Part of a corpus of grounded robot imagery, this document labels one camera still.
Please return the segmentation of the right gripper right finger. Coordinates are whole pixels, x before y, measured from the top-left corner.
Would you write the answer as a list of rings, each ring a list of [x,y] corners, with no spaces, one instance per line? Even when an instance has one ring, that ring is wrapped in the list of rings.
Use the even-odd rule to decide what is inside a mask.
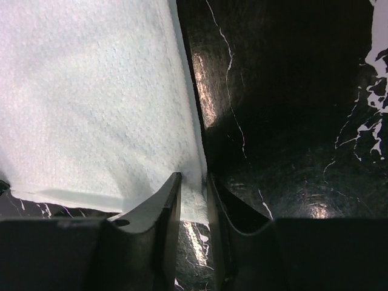
[[[387,220],[268,219],[207,178],[217,290],[386,290]]]

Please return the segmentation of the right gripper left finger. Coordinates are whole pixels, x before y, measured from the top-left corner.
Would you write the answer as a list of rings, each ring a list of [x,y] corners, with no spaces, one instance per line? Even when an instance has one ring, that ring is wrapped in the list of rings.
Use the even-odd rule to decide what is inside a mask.
[[[2,290],[173,290],[182,176],[108,218],[13,198],[1,183]]]

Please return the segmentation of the white cloth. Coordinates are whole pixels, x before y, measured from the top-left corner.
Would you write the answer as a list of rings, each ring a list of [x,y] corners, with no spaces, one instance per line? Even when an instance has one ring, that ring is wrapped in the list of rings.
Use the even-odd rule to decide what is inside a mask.
[[[207,222],[175,1],[1,2],[1,179],[17,215],[128,212],[174,172],[181,219]]]

